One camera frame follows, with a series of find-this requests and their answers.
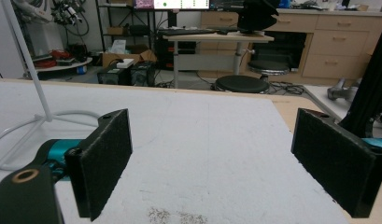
black stool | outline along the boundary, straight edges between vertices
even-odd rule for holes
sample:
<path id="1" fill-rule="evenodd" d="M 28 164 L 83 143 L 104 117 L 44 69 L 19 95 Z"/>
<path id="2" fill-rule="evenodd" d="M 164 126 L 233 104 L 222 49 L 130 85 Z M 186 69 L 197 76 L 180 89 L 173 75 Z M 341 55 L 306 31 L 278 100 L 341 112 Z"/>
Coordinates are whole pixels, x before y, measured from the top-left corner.
<path id="1" fill-rule="evenodd" d="M 217 91 L 233 91 L 246 93 L 266 93 L 269 91 L 268 76 L 286 75 L 290 69 L 285 63 L 275 63 L 270 61 L 251 61 L 248 63 L 250 71 L 261 74 L 260 78 L 231 75 L 220 77 L 216 80 Z"/>

black keyboard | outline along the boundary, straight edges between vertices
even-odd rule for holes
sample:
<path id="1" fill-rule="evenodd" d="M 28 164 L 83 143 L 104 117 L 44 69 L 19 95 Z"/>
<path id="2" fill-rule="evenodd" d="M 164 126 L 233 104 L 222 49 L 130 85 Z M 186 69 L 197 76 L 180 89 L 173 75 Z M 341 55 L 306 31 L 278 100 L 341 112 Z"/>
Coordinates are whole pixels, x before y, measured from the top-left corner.
<path id="1" fill-rule="evenodd" d="M 160 30 L 159 35 L 207 35 L 214 34 L 216 31 L 214 30 Z"/>

desk leg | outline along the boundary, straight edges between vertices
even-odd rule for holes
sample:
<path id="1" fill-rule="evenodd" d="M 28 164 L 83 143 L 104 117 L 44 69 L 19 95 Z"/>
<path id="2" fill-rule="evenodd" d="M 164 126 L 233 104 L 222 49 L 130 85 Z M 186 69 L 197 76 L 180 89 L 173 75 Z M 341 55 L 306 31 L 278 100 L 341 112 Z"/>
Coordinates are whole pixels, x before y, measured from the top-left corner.
<path id="1" fill-rule="evenodd" d="M 174 41 L 174 88 L 178 89 L 178 41 Z"/>
<path id="2" fill-rule="evenodd" d="M 233 72 L 235 75 L 240 73 L 240 61 L 241 61 L 241 42 L 237 42 L 236 53 L 234 54 Z"/>

wooden cabinet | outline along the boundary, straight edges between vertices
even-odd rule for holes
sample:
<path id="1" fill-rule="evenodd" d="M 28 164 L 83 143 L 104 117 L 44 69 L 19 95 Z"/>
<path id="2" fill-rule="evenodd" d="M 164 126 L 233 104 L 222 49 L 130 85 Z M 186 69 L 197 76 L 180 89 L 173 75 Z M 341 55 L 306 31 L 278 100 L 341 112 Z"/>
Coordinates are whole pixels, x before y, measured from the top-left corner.
<path id="1" fill-rule="evenodd" d="M 382 32 L 382 14 L 357 14 L 357 12 L 316 12 L 282 9 L 277 23 L 266 31 L 306 33 L 304 50 L 298 71 L 286 76 L 269 77 L 273 81 L 301 84 L 334 85 L 339 78 L 362 77 Z M 203 12 L 202 27 L 235 26 L 237 13 Z M 203 50 L 230 50 L 235 45 L 205 43 Z M 241 72 L 256 76 L 247 70 L 249 55 L 242 61 Z M 220 77 L 225 73 L 204 77 Z"/>

cabinet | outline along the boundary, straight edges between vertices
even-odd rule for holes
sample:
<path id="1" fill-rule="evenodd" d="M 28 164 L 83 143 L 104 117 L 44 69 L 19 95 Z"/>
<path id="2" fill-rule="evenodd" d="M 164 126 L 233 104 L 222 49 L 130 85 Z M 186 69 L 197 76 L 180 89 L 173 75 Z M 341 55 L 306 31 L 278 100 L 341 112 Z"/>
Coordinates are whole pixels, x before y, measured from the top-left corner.
<path id="1" fill-rule="evenodd" d="M 108 0 L 95 0 L 97 8 L 97 17 L 100 28 L 100 36 L 103 46 L 103 51 L 113 43 L 115 39 L 129 39 L 133 40 L 133 43 L 145 43 L 148 42 L 149 48 L 152 49 L 152 36 L 155 33 L 154 25 L 154 12 L 153 11 L 136 11 L 130 5 L 126 4 L 110 4 Z M 104 24 L 102 18 L 107 17 L 107 24 Z M 129 27 L 124 27 L 125 24 L 130 26 L 143 25 L 148 28 L 147 34 L 132 34 L 129 32 Z M 108 34 L 107 29 L 110 27 L 122 28 L 123 33 Z"/>
<path id="2" fill-rule="evenodd" d="M 382 13 L 370 12 L 316 12 L 314 10 L 279 9 L 277 23 L 266 31 L 305 33 L 306 39 L 299 69 L 285 76 L 269 77 L 272 81 L 286 81 L 312 85 L 334 85 L 345 77 L 362 77 L 375 45 L 382 32 Z M 203 12 L 202 26 L 236 25 L 237 14 L 232 12 Z M 201 50 L 233 49 L 223 43 L 206 43 Z M 245 75 L 258 77 L 247 70 L 245 57 L 242 70 Z M 230 75 L 219 72 L 201 73 L 203 77 Z"/>

